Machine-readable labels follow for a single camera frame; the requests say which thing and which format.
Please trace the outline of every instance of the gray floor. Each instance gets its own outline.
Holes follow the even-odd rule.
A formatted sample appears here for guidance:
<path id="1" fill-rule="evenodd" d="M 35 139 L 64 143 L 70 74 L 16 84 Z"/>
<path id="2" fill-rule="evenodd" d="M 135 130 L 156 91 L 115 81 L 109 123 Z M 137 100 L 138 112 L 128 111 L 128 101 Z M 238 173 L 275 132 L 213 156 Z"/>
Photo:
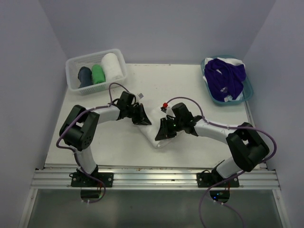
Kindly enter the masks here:
<path id="1" fill-rule="evenodd" d="M 202 227 L 201 190 L 109 190 L 99 203 L 87 205 L 79 190 L 40 190 L 29 228 L 194 228 Z M 281 228 L 272 191 L 236 190 L 229 205 L 247 228 Z M 241 228 L 238 216 L 206 199 L 202 214 L 209 228 Z"/>

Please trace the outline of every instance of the white towel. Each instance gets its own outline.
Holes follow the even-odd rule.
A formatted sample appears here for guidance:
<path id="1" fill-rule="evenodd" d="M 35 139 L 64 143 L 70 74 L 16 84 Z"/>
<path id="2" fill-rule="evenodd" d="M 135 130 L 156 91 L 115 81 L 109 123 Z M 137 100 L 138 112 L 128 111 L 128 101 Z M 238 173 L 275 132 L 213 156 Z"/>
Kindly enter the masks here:
<path id="1" fill-rule="evenodd" d="M 148 125 L 148 126 L 139 125 L 138 126 L 139 130 L 147 137 L 147 139 L 151 142 L 153 147 L 155 147 L 157 149 L 169 144 L 172 139 L 155 141 L 155 137 L 161 126 L 161 118 L 166 117 L 166 113 L 162 112 L 161 107 L 159 106 L 152 110 L 146 110 L 146 114 L 147 114 L 149 120 L 151 121 L 152 125 Z"/>
<path id="2" fill-rule="evenodd" d="M 244 65 L 244 67 L 245 67 L 245 64 L 243 63 L 243 61 L 242 61 L 242 60 L 239 60 L 239 59 L 236 59 L 236 58 L 217 58 L 217 59 L 222 60 L 222 61 L 224 61 L 225 63 L 230 63 L 230 64 L 232 64 L 232 65 L 234 65 L 234 66 Z M 205 65 L 206 65 L 209 61 L 211 61 L 211 60 L 213 60 L 213 58 L 205 58 Z M 208 84 L 207 79 L 206 79 L 205 76 L 203 76 L 203 79 L 204 79 L 204 81 Z M 224 101 L 225 101 L 225 102 L 227 102 L 227 101 L 239 101 L 239 100 L 241 100 L 241 99 L 243 99 L 243 93 L 240 93 L 240 94 L 237 96 L 237 98 L 236 98 L 235 100 L 233 100 L 233 98 L 232 98 L 231 95 L 228 95 L 228 96 L 226 96 L 226 97 L 224 98 Z"/>
<path id="3" fill-rule="evenodd" d="M 101 59 L 101 67 L 104 71 L 105 81 L 111 82 L 123 77 L 117 56 L 108 53 Z"/>

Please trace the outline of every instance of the purple cloth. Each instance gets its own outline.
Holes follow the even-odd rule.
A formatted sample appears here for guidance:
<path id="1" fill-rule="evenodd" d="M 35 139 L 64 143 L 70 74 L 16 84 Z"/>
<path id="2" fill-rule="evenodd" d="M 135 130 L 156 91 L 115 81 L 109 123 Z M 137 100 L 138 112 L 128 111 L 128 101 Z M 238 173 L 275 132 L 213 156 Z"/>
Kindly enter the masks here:
<path id="1" fill-rule="evenodd" d="M 215 58 L 205 65 L 205 77 L 214 99 L 224 102 L 226 96 L 235 100 L 243 91 L 246 72 L 244 65 L 234 66 Z"/>

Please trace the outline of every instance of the dark blue rolled towel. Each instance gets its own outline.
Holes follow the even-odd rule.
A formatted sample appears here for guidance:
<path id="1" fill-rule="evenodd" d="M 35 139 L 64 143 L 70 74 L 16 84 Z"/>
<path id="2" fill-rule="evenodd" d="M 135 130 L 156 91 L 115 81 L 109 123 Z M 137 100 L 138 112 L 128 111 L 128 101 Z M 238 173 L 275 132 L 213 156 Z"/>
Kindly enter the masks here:
<path id="1" fill-rule="evenodd" d="M 244 65 L 234 66 L 215 58 L 205 65 L 205 77 L 212 96 L 224 102 L 228 95 L 235 100 L 243 91 L 246 72 Z"/>
<path id="2" fill-rule="evenodd" d="M 81 82 L 79 88 L 93 85 L 92 82 L 92 71 L 90 68 L 83 66 L 78 72 L 78 79 Z"/>

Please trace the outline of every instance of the plastic basket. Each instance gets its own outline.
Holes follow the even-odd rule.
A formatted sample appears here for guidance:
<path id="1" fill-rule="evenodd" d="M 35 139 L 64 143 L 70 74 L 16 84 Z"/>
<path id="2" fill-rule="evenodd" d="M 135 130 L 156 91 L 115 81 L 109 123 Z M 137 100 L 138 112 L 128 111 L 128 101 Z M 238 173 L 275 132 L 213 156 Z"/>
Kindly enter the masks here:
<path id="1" fill-rule="evenodd" d="M 229 55 L 213 56 L 213 57 L 211 57 L 211 58 L 218 58 L 218 57 L 219 57 L 219 58 L 235 58 L 235 57 L 229 56 Z M 201 70 L 202 70 L 203 75 L 205 75 L 205 59 L 204 59 L 204 60 L 202 61 L 202 63 L 200 64 L 200 68 L 201 68 Z M 249 100 L 249 99 L 252 97 L 252 95 L 253 95 L 253 89 L 252 89 L 251 83 L 250 83 L 250 81 L 249 81 L 249 79 L 248 79 L 248 76 L 247 76 L 246 79 L 243 81 L 243 86 L 244 86 L 244 88 L 243 88 L 243 99 L 241 99 L 241 100 L 239 100 L 239 101 L 227 101 L 227 102 L 218 101 L 218 100 L 216 100 L 216 99 L 212 96 L 212 94 L 211 94 L 211 92 L 210 92 L 210 90 L 209 90 L 208 84 L 207 84 L 206 82 L 205 82 L 205 84 L 206 84 L 206 87 L 207 87 L 207 89 L 208 89 L 208 92 L 209 92 L 209 95 L 210 95 L 212 101 L 213 101 L 214 103 L 218 104 L 218 105 L 237 105 L 237 104 L 240 104 L 240 103 L 242 103 L 242 102 L 244 102 L 244 101 Z"/>
<path id="2" fill-rule="evenodd" d="M 119 78 L 117 80 L 112 80 L 112 81 L 106 81 L 103 83 L 99 83 L 96 85 L 90 85 L 87 87 L 83 88 L 78 88 L 80 86 L 80 81 L 78 80 L 78 72 L 81 67 L 88 67 L 92 68 L 93 65 L 95 64 L 100 64 L 101 59 L 108 53 L 114 53 L 116 54 L 120 68 L 122 69 L 123 77 Z M 92 94 L 96 93 L 99 91 L 103 91 L 109 88 L 109 85 L 112 82 L 117 82 L 120 84 L 123 84 L 127 78 L 127 66 L 124 61 L 124 57 L 121 53 L 120 50 L 118 49 L 111 49 L 108 51 L 101 51 L 101 52 L 96 52 L 93 54 L 85 55 L 85 56 L 80 56 L 80 57 L 75 57 L 71 58 L 66 62 L 66 82 L 69 90 L 72 92 L 80 93 L 82 95 L 86 94 Z"/>

